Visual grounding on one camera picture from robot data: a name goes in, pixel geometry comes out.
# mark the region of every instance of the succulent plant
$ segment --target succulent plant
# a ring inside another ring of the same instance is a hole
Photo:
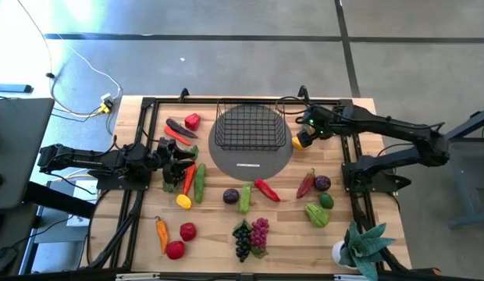
[[[363,276],[371,281],[377,281],[377,271],[373,263],[382,261],[383,256],[379,252],[395,241],[392,238],[381,237],[385,229],[386,224],[383,223],[360,234],[357,223],[351,222],[344,237],[339,264],[357,267]]]

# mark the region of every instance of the yellow pepper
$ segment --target yellow pepper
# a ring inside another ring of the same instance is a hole
[[[292,146],[294,146],[294,148],[296,148],[297,150],[303,150],[304,149],[301,146],[301,143],[299,142],[299,140],[297,139],[297,137],[293,137],[292,138]]]
[[[185,208],[186,210],[192,208],[192,200],[190,200],[190,198],[185,194],[179,194],[176,198],[176,203],[181,208]]]

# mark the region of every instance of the grape bunch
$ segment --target grape bunch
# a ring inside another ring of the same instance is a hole
[[[251,250],[251,244],[249,243],[251,231],[245,224],[246,223],[242,224],[241,227],[235,229],[235,231],[232,233],[232,235],[237,239],[237,242],[235,243],[237,245],[235,252],[237,253],[237,257],[240,259],[240,262],[244,262],[249,255],[249,251]]]
[[[259,218],[252,223],[251,245],[262,252],[266,251],[266,235],[268,234],[268,219]]]

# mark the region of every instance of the white pot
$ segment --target white pot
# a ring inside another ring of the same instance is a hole
[[[344,245],[344,240],[341,240],[337,243],[334,244],[334,247],[333,247],[333,260],[334,262],[342,267],[343,269],[353,269],[353,270],[357,270],[358,268],[356,267],[351,267],[349,265],[340,265],[339,264],[339,260],[341,259],[341,247]]]

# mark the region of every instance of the purple eggplant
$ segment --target purple eggplant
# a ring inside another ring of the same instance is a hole
[[[169,128],[171,128],[173,131],[175,131],[177,133],[181,133],[184,136],[192,137],[192,138],[198,138],[195,135],[195,133],[192,133],[189,130],[183,128],[180,124],[178,124],[178,122],[174,121],[173,119],[168,118],[165,121],[165,124],[167,124],[167,126],[169,126]]]
[[[327,191],[330,188],[330,178],[326,176],[315,177],[315,189],[318,191]]]

